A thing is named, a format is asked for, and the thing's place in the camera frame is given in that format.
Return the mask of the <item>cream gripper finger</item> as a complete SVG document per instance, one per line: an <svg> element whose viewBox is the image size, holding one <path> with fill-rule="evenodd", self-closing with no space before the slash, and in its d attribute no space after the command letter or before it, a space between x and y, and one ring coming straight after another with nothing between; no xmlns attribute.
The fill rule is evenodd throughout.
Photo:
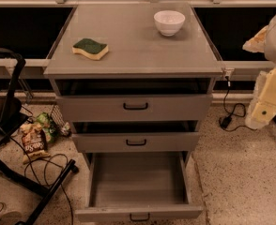
<svg viewBox="0 0 276 225"><path fill-rule="evenodd" d="M246 41L242 49L250 53L262 53L265 48L265 40L268 27L263 27L254 37Z"/></svg>
<svg viewBox="0 0 276 225"><path fill-rule="evenodd" d="M270 72L261 71L256 79L253 99L245 118L245 125L251 129L266 126L276 115L276 68Z"/></svg>

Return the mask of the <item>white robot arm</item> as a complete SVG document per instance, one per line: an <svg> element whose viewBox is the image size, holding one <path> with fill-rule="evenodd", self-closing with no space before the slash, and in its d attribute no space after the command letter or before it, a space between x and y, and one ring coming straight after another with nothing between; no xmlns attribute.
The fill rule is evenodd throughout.
<svg viewBox="0 0 276 225"><path fill-rule="evenodd" d="M244 43L242 49L251 53L263 53L276 64L276 15L269 24ZM261 71L256 79L245 125L251 129L266 126L276 115L276 67L270 72Z"/></svg>

